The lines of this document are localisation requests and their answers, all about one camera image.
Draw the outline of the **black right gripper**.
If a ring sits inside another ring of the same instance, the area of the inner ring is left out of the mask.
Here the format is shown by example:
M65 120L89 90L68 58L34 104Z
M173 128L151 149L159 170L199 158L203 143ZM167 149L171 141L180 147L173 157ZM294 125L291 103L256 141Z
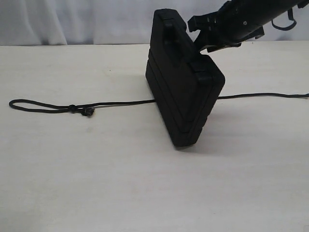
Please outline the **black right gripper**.
M264 28L259 27L241 39L232 39L220 29L217 13L191 17L188 21L188 28L190 32L200 31L194 44L197 50L207 52L240 47L242 42L252 38L259 39L265 34Z

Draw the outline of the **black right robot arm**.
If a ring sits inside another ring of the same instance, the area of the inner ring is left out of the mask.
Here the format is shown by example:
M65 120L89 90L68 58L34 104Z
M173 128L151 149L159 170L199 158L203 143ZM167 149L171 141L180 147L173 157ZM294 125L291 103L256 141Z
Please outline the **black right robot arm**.
M293 29L297 24L293 7L304 8L308 4L307 0L228 0L216 12L191 17L188 28L190 32L200 31L194 41L199 51L214 52L261 38L265 34L263 26L285 12L293 23L273 27L283 31Z

